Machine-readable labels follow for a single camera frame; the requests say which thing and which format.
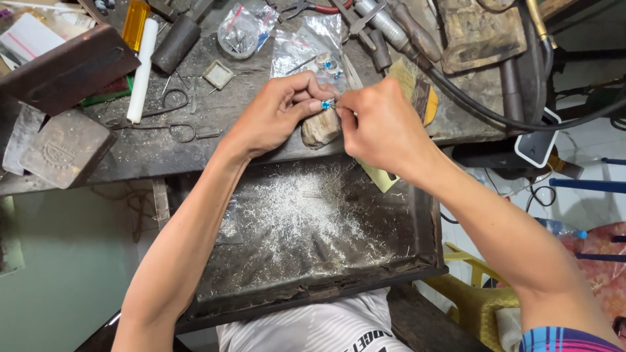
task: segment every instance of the white shirt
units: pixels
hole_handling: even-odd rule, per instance
[[[387,291],[217,327],[220,352],[412,352],[391,333]]]

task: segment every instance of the pliers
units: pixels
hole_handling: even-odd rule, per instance
[[[349,9],[351,6],[352,6],[352,0],[347,0],[344,3],[344,7],[346,9]],[[309,2],[308,0],[298,0],[295,3],[293,3],[291,6],[282,10],[282,12],[284,13],[286,11],[291,11],[291,10],[294,10],[294,11],[292,12],[292,14],[289,15],[289,17],[287,17],[287,19],[292,19],[298,16],[298,14],[304,10],[314,10],[315,12],[319,12],[323,14],[339,13],[339,9],[337,9],[334,6],[316,5],[314,3]]]

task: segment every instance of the jeweler's workbench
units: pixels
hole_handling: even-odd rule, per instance
[[[261,2],[261,0],[241,1],[245,6],[248,3]],[[279,10],[285,8],[290,0],[277,0]],[[426,0],[408,0],[407,5],[411,8],[412,15],[431,33],[436,34],[434,17],[428,8]],[[175,4],[182,9],[189,8],[194,2],[182,0]],[[260,87],[270,77],[270,63],[274,39],[270,38],[258,53],[249,59],[236,60],[225,54],[216,39],[216,30],[219,23],[224,19],[228,11],[234,5],[234,1],[219,1],[213,3],[213,8],[208,12],[202,22],[202,37],[193,47],[191,52],[178,67],[178,73],[185,80],[187,86],[193,90],[193,79],[199,77],[214,61],[220,60],[235,74],[235,78],[221,91],[214,91],[203,78],[198,80],[197,86],[197,109],[195,114],[190,113],[191,104],[162,116],[146,118],[145,123],[157,122],[159,119],[167,119],[169,122],[185,122],[196,126],[208,126],[223,130],[221,136],[228,131],[233,122],[243,112],[247,104],[256,95]],[[115,11],[111,12],[109,22],[121,31],[128,1],[122,1]],[[277,25],[277,29],[295,31],[302,22],[303,16],[319,15],[315,11],[304,11],[294,19],[285,20]],[[158,16],[160,26],[165,22]],[[163,40],[171,24],[159,34],[157,44]],[[344,52],[359,70],[359,75],[365,86],[380,81],[382,75],[376,73],[372,59],[366,49],[355,38],[349,40],[343,47]],[[394,59],[400,56],[392,53]],[[153,70],[150,76],[148,95],[145,110],[161,107],[161,93],[166,85],[168,76],[159,74]],[[500,72],[498,68],[471,72],[460,75],[453,81],[492,110],[502,113],[502,95],[500,86]],[[170,88],[187,88],[175,73],[168,84]],[[476,119],[466,110],[457,105],[448,96],[441,93],[435,86],[439,96],[439,108],[434,122],[427,128],[429,134],[438,145],[452,145],[463,142],[480,142],[486,140],[499,140],[505,137],[500,130],[493,128],[485,122]],[[169,104],[178,103],[172,98]],[[128,108],[129,98],[120,98],[110,104],[100,104],[86,109],[87,114],[99,119],[101,123],[114,118],[124,117]],[[19,109],[7,106],[6,112],[9,118],[3,120],[7,128],[0,132],[0,145],[5,146],[11,134],[11,126],[17,117]],[[194,172],[204,168],[211,154],[215,150],[221,136],[218,138],[204,138],[193,140],[189,143],[174,141],[167,130],[119,130],[118,140],[106,154],[96,171],[90,176],[88,184],[102,184],[128,179],[145,179],[171,175],[176,173]],[[286,160],[300,160],[304,158],[321,157],[343,152],[343,140],[337,138],[327,146],[319,150],[307,148],[301,140],[300,128],[298,128],[288,141],[277,150],[264,155],[255,162],[278,162]],[[18,177],[7,174],[0,182],[0,195],[19,194],[24,192],[36,192],[54,188],[52,185],[34,175]]]

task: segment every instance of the yellow plastic chair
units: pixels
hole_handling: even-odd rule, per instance
[[[471,285],[445,274],[429,277],[423,281],[454,302],[450,316],[461,329],[476,336],[485,346],[495,352],[505,352],[500,345],[496,311],[501,308],[517,308],[520,302],[511,287],[482,288],[483,274],[508,285],[508,283],[484,261],[446,242],[452,253],[444,254],[445,261],[464,261],[472,266]]]

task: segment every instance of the small metal box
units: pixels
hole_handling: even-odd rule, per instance
[[[50,119],[20,165],[61,188],[80,186],[117,140],[113,131],[71,109]]]

